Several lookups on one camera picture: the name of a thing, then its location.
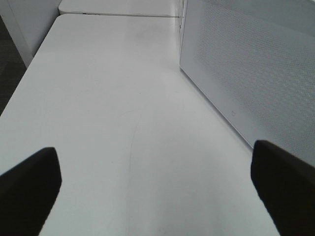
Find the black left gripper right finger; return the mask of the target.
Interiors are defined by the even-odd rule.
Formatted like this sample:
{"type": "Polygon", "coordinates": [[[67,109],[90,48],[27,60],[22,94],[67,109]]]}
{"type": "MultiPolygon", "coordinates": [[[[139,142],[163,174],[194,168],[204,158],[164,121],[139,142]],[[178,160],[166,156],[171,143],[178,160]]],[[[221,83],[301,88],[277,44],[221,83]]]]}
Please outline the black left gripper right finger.
{"type": "Polygon", "coordinates": [[[251,179],[282,236],[315,234],[315,169],[266,140],[254,143],[251,179]]]}

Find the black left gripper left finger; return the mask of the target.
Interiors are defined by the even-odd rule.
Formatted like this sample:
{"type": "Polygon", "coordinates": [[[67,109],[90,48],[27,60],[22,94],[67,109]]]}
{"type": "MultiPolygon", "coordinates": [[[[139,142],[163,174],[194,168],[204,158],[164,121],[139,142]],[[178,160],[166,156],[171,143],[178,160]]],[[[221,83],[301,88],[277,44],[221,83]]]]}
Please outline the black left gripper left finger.
{"type": "Polygon", "coordinates": [[[58,155],[45,147],[0,177],[0,234],[37,236],[62,184],[58,155]]]}

